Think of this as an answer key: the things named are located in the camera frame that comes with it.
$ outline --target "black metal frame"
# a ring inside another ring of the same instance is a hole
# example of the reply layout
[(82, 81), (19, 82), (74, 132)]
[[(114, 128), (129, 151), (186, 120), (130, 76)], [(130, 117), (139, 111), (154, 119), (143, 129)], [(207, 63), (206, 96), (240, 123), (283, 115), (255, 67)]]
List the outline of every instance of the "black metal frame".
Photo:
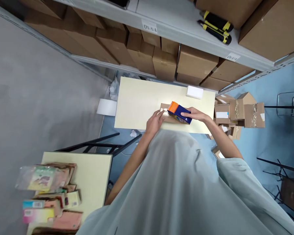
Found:
[(132, 143), (134, 143), (136, 140), (138, 140), (142, 135), (139, 134), (138, 136), (136, 136), (134, 139), (130, 140), (129, 142), (127, 142), (124, 145), (117, 145), (117, 144), (103, 144), (103, 143), (98, 143), (100, 141), (112, 138), (114, 136), (119, 135), (120, 133), (114, 133), (111, 135), (107, 135), (98, 139), (94, 139), (91, 141), (87, 141), (81, 144), (77, 144), (77, 145), (73, 145), (67, 148), (63, 148), (63, 149), (59, 149), (56, 150), (55, 152), (72, 152), (74, 150), (86, 147), (87, 148), (83, 151), (83, 153), (88, 153), (93, 147), (108, 147), (111, 148), (108, 154), (111, 154), (112, 157), (114, 158), (116, 155), (118, 155), (119, 153), (121, 153), (124, 149), (126, 149), (128, 146), (130, 146)]
[[(267, 174), (270, 174), (270, 175), (279, 176), (280, 179), (277, 180), (277, 181), (282, 181), (283, 178), (287, 178), (287, 179), (291, 180), (292, 182), (294, 182), (294, 180), (293, 180), (292, 178), (290, 178), (290, 177), (287, 175), (287, 173), (285, 172), (285, 170), (284, 170), (284, 168), (285, 168), (285, 169), (288, 169), (288, 170), (290, 170), (290, 171), (294, 171), (294, 167), (287, 166), (287, 165), (283, 165), (283, 164), (281, 164), (281, 162), (280, 162), (278, 159), (277, 159), (277, 160), (278, 160), (279, 163), (275, 163), (275, 162), (272, 162), (272, 161), (268, 161), (268, 160), (265, 160), (265, 159), (262, 159), (262, 158), (257, 158), (257, 159), (258, 159), (258, 160), (261, 160), (261, 161), (264, 161), (264, 162), (267, 162), (267, 163), (270, 163), (270, 164), (272, 164), (272, 165), (276, 165), (276, 166), (279, 166), (279, 167), (280, 167), (279, 173), (271, 173), (271, 172), (263, 171), (263, 172), (265, 172), (265, 173), (267, 173)], [(280, 188), (279, 188), (278, 185), (277, 185), (277, 187), (278, 187), (278, 193), (277, 193), (276, 195), (274, 195), (272, 192), (270, 192), (270, 191), (269, 191), (268, 189), (266, 189), (265, 187), (264, 187), (264, 189), (267, 190), (268, 193), (270, 193), (270, 194), (274, 197), (274, 200), (278, 200), (278, 202), (277, 202), (278, 204), (283, 204), (283, 205), (287, 206), (290, 210), (292, 210), (292, 211), (294, 212), (294, 210), (293, 210), (292, 208), (290, 208), (287, 204), (285, 204), (284, 201), (283, 201), (282, 199), (278, 198), (278, 196), (281, 195), (281, 191), (280, 191)], [(291, 217), (291, 219), (294, 221), (294, 217), (292, 217), (289, 213), (287, 213), (287, 214), (288, 214), (288, 215)]]

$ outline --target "table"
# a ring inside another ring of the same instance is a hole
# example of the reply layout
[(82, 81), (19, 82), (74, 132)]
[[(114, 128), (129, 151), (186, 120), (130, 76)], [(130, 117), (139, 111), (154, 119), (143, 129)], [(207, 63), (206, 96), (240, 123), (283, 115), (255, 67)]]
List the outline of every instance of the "table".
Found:
[[(72, 211), (83, 212), (82, 223), (94, 210), (104, 205), (112, 155), (94, 153), (44, 152), (42, 164), (60, 162), (76, 163), (77, 169), (71, 180), (80, 189), (82, 203)], [(50, 223), (29, 224), (27, 235), (36, 227), (51, 227)]]
[[(215, 93), (204, 90), (201, 100), (186, 96), (187, 87), (121, 77), (115, 128), (145, 130), (146, 122), (161, 103), (172, 101), (194, 107), (213, 118)], [(193, 120), (190, 125), (163, 122), (162, 129), (210, 134), (206, 125)]]

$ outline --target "white box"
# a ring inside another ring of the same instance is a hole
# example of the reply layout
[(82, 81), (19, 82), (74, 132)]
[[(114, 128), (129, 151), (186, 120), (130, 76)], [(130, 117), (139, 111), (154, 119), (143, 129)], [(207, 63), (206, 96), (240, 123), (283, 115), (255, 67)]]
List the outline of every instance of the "white box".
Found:
[(201, 100), (203, 97), (203, 93), (204, 93), (204, 90), (202, 88), (188, 86), (186, 96)]

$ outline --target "white label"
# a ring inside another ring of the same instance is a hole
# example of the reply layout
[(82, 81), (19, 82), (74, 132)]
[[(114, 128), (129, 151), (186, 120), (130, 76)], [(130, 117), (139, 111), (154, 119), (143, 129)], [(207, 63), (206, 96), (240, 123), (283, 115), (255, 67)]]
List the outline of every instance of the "white label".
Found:
[(228, 118), (229, 112), (216, 112), (216, 118)]
[(225, 126), (221, 126), (222, 127), (222, 130), (224, 131), (224, 132), (227, 132), (228, 131), (228, 129), (225, 127)]
[(153, 34), (158, 34), (157, 24), (143, 19), (141, 20), (141, 23), (143, 24), (144, 30), (149, 31)]
[(261, 116), (262, 121), (265, 121), (265, 114), (262, 113), (262, 114), (260, 114), (260, 116)]
[(43, 208), (42, 202), (33, 202), (33, 208)]
[(219, 158), (225, 158), (221, 152), (219, 153)]
[(33, 210), (24, 210), (24, 216), (25, 217), (30, 217), (33, 215)]
[(226, 57), (226, 59), (235, 62), (235, 61), (236, 61), (237, 59), (239, 59), (240, 57), (241, 57), (240, 55), (237, 55), (237, 54), (234, 54), (234, 53), (231, 52), (231, 53)]

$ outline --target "plastic bag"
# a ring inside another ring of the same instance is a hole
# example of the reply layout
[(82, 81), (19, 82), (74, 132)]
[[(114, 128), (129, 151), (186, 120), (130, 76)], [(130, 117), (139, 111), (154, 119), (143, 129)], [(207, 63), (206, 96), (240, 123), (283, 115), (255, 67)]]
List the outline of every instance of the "plastic bag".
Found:
[(45, 165), (23, 166), (17, 179), (16, 188), (20, 190), (38, 190), (55, 192), (65, 184), (63, 171)]

